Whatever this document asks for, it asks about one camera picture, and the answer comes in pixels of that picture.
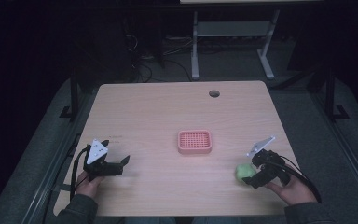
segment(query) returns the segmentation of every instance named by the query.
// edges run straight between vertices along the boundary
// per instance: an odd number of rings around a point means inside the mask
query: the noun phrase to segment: wire
[[[177,48],[174,48],[174,49],[169,49],[169,50],[163,52],[162,55],[167,56],[167,55],[179,53],[179,52],[187,50],[187,49],[191,49],[192,44],[193,44],[193,40],[190,38],[190,41],[188,41],[184,45],[182,45],[180,47],[177,47]],[[141,56],[141,59],[143,59],[143,60],[153,60],[154,56]]]
[[[183,43],[186,42],[187,40],[191,40],[192,37],[190,36],[186,36],[186,37],[165,37],[164,38],[167,41],[171,41],[173,43]]]
[[[287,158],[284,157],[284,156],[280,156],[280,157],[283,158],[283,159],[285,159],[285,160],[287,160],[287,161],[289,161],[294,167],[296,167],[296,169],[297,169],[303,176],[305,176],[305,175],[301,172],[300,168],[298,168],[298,166],[296,166],[292,161],[290,161],[289,159],[287,159]]]
[[[141,74],[141,72],[138,70],[142,82],[143,82],[143,83],[146,83],[146,82],[150,81],[150,79],[152,79],[152,76],[153,76],[153,71],[152,71],[152,69],[151,69],[149,66],[144,65],[144,64],[142,64],[142,63],[140,63],[139,65],[142,66],[142,67],[145,67],[147,70],[149,70],[149,74],[150,74],[150,75],[147,77],[147,80],[144,81],[144,80],[143,80],[143,77],[144,77],[144,76],[143,76],[143,75]]]
[[[179,64],[179,63],[177,63],[177,62],[175,62],[175,61],[167,60],[167,59],[165,59],[164,62],[175,63],[175,64],[179,65],[179,66],[182,67],[183,70],[185,71],[185,73],[186,73],[186,75],[187,75],[187,78],[188,78],[188,81],[190,81],[190,82],[193,81],[193,80],[191,79],[190,74],[187,72],[186,68],[185,68],[184,66],[182,66],[181,64]]]
[[[59,168],[59,171],[62,169],[66,159],[68,157],[70,157],[70,154],[72,152],[72,150],[77,146],[77,144],[75,143],[76,139],[80,136],[80,134],[78,133],[76,135],[76,138],[74,140],[74,143],[69,147],[68,151],[66,152],[66,156],[65,156],[65,159],[62,160],[61,162],[61,165],[60,165],[60,168]],[[53,185],[57,182],[57,179],[58,179],[58,176],[59,176],[60,172],[57,172],[56,176],[54,177],[54,181],[53,181]],[[52,189],[48,192],[48,200],[47,200],[47,204],[46,204],[46,208],[45,208],[45,212],[43,213],[43,219],[42,219],[42,223],[46,223],[46,216],[48,215],[48,205],[49,205],[49,202],[51,200],[51,195],[52,195]]]
[[[89,178],[89,175],[86,175],[86,177],[84,177],[84,178],[76,185],[75,189],[77,189],[77,187],[79,187],[79,185],[80,185],[81,183],[83,183],[83,181],[85,181],[87,178]]]
[[[73,167],[73,170],[72,170],[72,178],[71,178],[71,194],[70,194],[70,197],[69,197],[69,200],[72,201],[72,199],[74,198],[75,196],[75,190],[76,190],[76,186],[75,186],[75,182],[76,182],[76,173],[77,173],[77,166],[79,164],[79,159],[80,159],[80,156],[85,153],[91,146],[90,145],[87,145],[87,147],[83,148],[80,153],[77,155],[77,158],[76,160],[74,161],[74,167]]]
[[[216,54],[224,51],[224,47],[215,41],[210,40],[205,42],[200,43],[200,49],[198,50],[199,54]]]
[[[132,49],[136,49],[136,47],[138,47],[138,38],[136,38],[135,35],[127,35],[127,37],[131,37],[135,40],[135,45],[132,47]]]
[[[316,200],[321,203],[322,202],[322,198],[321,198],[321,194],[319,193],[318,189],[316,189],[315,185],[305,176],[301,175],[300,173],[298,173],[297,171],[295,171],[294,169],[286,166],[286,165],[280,165],[278,163],[272,162],[272,161],[263,161],[264,163],[267,164],[271,164],[277,167],[280,167],[281,169],[283,169],[285,172],[297,177],[301,182],[303,182],[309,189],[310,191],[312,191],[313,195],[315,196]]]

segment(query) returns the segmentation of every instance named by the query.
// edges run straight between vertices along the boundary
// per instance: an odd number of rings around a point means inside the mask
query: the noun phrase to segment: red plastic basket
[[[179,152],[206,154],[212,150],[211,134],[206,130],[181,131],[178,134]]]

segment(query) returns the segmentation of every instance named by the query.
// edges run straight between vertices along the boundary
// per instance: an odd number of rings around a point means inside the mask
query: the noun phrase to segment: table top
[[[210,91],[218,91],[211,97]],[[182,130],[208,130],[212,151],[178,152]],[[238,182],[235,168],[255,142],[295,164],[266,85],[261,81],[102,85],[76,149],[109,140],[108,162],[131,155],[122,176],[108,176],[96,202],[99,216],[246,216],[282,214],[285,203],[265,188]],[[82,172],[82,157],[77,173]],[[72,167],[64,180],[70,184]],[[62,190],[54,207],[69,203]]]

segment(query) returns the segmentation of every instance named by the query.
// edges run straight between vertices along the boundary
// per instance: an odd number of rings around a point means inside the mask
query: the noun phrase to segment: green toy
[[[240,164],[235,169],[235,177],[237,177],[237,180],[241,183],[243,183],[242,179],[244,177],[252,177],[255,173],[256,171],[250,163]]]

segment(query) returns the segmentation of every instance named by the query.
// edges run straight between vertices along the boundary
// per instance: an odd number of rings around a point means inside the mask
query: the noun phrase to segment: person's hand
[[[83,171],[77,177],[77,187],[76,194],[83,194],[91,197],[91,199],[95,199],[97,195],[98,186],[104,180],[104,176],[97,176],[91,182],[89,182],[89,177],[87,172]]]
[[[286,186],[279,186],[272,182],[264,187],[274,191],[287,204],[316,203],[318,202],[312,191],[304,185],[297,177],[290,175],[290,181]]]

